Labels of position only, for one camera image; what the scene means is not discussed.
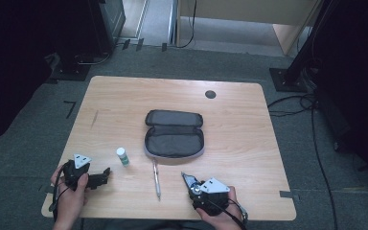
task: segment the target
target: floor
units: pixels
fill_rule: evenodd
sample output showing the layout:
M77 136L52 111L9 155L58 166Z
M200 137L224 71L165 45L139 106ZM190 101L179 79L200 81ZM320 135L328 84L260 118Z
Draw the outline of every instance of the floor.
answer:
M169 43L173 0L125 0L126 24L121 39L137 43L162 46ZM181 17L180 44L185 45L192 35L193 19ZM307 39L309 28L287 54L294 58ZM185 48L250 55L284 57L271 24L195 18L194 39Z

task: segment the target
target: round black hole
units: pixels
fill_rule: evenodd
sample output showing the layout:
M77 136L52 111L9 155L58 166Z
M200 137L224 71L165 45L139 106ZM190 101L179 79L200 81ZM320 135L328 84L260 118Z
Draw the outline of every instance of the round black hole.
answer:
M214 99L217 96L217 94L212 90L208 90L205 92L205 96L209 99Z

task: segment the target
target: pencil case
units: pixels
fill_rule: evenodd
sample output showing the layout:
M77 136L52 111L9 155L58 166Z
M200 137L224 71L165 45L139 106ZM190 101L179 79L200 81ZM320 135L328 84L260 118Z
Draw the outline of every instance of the pencil case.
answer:
M204 152L203 120L198 113L151 110L146 116L149 130L145 153L157 158L191 158Z

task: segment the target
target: gray carpet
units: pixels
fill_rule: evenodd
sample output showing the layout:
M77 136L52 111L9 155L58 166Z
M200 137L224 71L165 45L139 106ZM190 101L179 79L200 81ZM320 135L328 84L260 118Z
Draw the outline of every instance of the gray carpet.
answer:
M51 229L53 220L40 214L45 194L37 190L49 184L83 95L93 76L123 76L205 81L257 82L267 103L295 93L276 92L268 68L288 68L287 57L177 50L134 46L121 47L101 65L91 67L86 81L43 84L21 110L9 130L0 137L0 229ZM69 118L71 105L77 105ZM298 100L276 105L276 110L298 110ZM272 117L289 186L294 194L294 221L250 221L249 229L334 229L333 208L312 141L311 113ZM319 156L329 180L338 229L368 229L368 171L354 154L334 151L334 140L320 110L314 112ZM253 217L253 210L248 210ZM151 221L141 220L144 225ZM117 219L123 229L131 220ZM211 229L203 222L186 226ZM104 229L106 219L87 219L84 229Z

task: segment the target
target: scratch on table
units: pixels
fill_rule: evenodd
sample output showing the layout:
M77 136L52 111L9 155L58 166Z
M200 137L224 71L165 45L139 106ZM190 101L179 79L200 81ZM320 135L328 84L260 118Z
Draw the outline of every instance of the scratch on table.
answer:
M92 120L91 129L92 129L92 127L94 126L94 123L97 121L98 112L99 112L99 111L97 110L97 112L95 113L94 120Z

